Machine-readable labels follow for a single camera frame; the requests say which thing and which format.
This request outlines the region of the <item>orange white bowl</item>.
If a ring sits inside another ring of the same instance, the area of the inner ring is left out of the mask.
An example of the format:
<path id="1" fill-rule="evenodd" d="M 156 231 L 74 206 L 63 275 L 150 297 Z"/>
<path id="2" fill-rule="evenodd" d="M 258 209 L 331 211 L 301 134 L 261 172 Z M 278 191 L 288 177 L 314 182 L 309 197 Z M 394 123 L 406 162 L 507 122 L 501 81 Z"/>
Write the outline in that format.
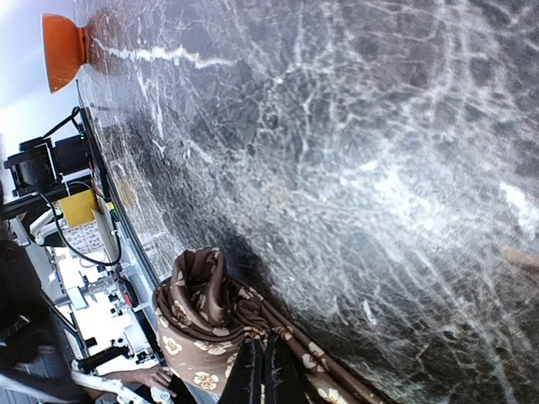
<path id="1" fill-rule="evenodd" d="M 41 14 L 45 72 L 50 93 L 57 93 L 88 63 L 86 28 L 53 13 Z"/>

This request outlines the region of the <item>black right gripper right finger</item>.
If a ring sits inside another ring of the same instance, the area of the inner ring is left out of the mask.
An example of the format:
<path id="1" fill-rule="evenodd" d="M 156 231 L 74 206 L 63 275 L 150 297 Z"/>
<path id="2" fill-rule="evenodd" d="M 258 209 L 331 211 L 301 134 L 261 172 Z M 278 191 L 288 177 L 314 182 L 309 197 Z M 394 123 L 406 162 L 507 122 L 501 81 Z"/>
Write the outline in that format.
<path id="1" fill-rule="evenodd" d="M 264 358 L 264 396 L 269 404 L 307 404 L 296 366 L 286 342 L 269 337 Z"/>

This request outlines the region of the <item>bare human hand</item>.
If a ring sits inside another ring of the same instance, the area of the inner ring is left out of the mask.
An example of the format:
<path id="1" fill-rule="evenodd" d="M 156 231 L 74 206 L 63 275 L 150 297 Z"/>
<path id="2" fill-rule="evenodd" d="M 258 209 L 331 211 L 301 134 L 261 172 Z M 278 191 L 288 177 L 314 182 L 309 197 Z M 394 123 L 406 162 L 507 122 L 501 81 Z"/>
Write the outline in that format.
<path id="1" fill-rule="evenodd" d="M 170 389 L 173 380 L 172 372 L 166 366 L 155 366 L 150 369 L 134 369 L 115 371 L 103 375 L 107 380 L 120 380 L 123 385 L 128 387 L 152 387 L 160 391 L 166 391 L 171 397 L 176 397 L 177 394 Z M 85 392 L 92 400 L 106 400 L 116 402 L 116 394 L 108 391 L 100 391 L 88 387 L 83 387 Z"/>

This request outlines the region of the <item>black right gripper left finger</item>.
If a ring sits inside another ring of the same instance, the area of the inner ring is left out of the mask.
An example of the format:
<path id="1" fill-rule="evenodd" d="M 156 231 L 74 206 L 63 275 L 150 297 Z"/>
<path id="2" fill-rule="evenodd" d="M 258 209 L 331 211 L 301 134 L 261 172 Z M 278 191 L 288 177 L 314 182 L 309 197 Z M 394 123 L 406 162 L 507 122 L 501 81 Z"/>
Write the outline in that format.
<path id="1" fill-rule="evenodd" d="M 264 356 L 257 339 L 246 339 L 232 367 L 219 404 L 260 404 Z"/>

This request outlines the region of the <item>brown floral tie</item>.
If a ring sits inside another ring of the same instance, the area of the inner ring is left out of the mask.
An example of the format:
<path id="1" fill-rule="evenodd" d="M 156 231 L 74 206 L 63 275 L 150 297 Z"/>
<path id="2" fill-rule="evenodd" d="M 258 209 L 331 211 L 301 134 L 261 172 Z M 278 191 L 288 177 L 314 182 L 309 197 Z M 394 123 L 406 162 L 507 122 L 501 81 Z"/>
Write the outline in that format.
<path id="1" fill-rule="evenodd" d="M 242 343 L 267 348 L 276 334 L 296 359 L 309 402 L 384 403 L 386 398 L 349 372 L 260 293 L 227 273 L 216 247 L 188 249 L 155 290 L 157 341 L 172 373 L 221 395 Z"/>

